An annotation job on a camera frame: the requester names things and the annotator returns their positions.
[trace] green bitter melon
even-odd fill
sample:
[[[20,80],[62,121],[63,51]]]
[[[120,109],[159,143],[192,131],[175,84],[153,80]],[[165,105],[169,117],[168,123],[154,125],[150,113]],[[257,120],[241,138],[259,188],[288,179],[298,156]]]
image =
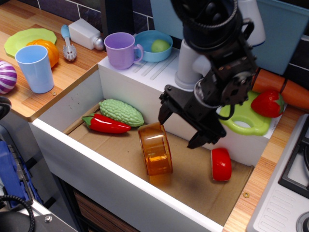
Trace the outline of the green bitter melon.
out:
[[[144,124],[141,113],[131,105],[115,99],[106,99],[99,102],[100,112],[106,117],[123,122],[131,127],[139,127]]]

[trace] orange plastic cup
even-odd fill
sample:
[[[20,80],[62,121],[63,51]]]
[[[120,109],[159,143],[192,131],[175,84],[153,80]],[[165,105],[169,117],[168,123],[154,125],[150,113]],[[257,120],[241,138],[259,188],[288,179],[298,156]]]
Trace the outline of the orange plastic cup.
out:
[[[173,172],[172,157],[164,126],[159,122],[138,128],[149,176]]]

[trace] light blue cup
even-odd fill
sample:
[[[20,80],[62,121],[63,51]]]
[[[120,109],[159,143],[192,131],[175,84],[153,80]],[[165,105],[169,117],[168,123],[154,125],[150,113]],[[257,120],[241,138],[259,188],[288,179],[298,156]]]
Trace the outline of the light blue cup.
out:
[[[44,46],[30,45],[21,48],[15,59],[33,92],[46,93],[54,87],[48,51]]]

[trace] purple striped ball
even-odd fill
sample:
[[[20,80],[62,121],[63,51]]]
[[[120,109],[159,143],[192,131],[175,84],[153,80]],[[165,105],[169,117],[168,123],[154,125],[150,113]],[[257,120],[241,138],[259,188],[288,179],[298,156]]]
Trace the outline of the purple striped ball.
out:
[[[10,92],[16,85],[15,68],[8,62],[0,60],[0,94]]]

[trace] purple mug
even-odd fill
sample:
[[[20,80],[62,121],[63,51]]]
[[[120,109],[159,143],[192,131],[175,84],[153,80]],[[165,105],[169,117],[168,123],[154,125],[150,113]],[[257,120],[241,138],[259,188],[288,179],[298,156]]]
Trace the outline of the purple mug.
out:
[[[104,40],[107,51],[107,57],[110,64],[116,69],[128,69],[133,63],[141,61],[144,55],[143,47],[138,44],[134,45],[135,38],[125,32],[117,32],[110,34]],[[135,50],[141,51],[141,56],[135,58]]]

